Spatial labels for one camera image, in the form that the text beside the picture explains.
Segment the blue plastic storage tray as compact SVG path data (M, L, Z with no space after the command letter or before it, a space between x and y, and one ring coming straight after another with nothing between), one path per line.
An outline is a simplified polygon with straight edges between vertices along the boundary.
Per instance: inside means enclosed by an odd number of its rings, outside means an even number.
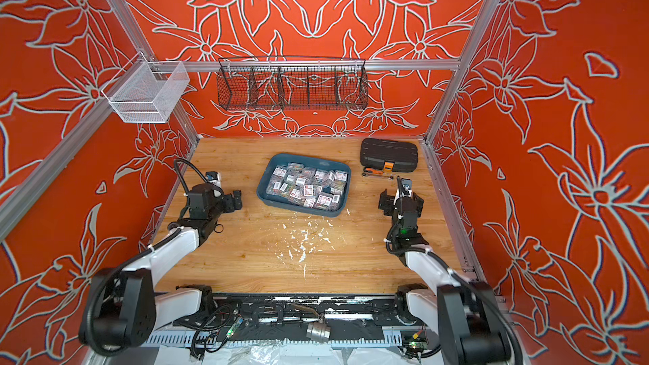
M351 189L351 169L342 162L293 154L274 155L256 190L266 205L305 214L336 217Z

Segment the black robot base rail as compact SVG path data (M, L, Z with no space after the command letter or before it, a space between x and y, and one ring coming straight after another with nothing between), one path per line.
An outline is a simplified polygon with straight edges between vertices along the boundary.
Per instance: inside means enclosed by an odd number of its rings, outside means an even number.
M216 293L216 314L206 311L166 325L147 347L215 350L262 345L318 345L306 336L309 322L324 322L334 349L389 348L429 350L438 336L421 320L407 317L389 294Z

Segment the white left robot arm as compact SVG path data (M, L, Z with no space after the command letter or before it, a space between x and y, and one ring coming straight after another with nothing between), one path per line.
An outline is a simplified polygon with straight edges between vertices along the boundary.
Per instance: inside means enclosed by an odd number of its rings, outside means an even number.
M183 176L178 178L186 202L162 241L92 277L79 341L94 353L117 356L142 346L153 331L169 324L197 333L215 332L220 327L217 316L233 312L217 307L208 286L190 285L168 293L155 290L167 272L221 231L222 215L243 207L241 190L226 193L219 172L201 173L199 178L194 187L189 187Z

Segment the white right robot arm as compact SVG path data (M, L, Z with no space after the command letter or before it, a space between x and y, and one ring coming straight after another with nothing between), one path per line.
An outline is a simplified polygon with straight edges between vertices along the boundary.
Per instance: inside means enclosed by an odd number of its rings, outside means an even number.
M405 353L422 358L439 353L445 364L523 364L522 344L501 312L493 289L453 270L418 230L424 200L410 179L396 179L395 195L380 195L379 208L390 216L386 251L417 274L425 287L404 288L399 305L438 336L434 348Z

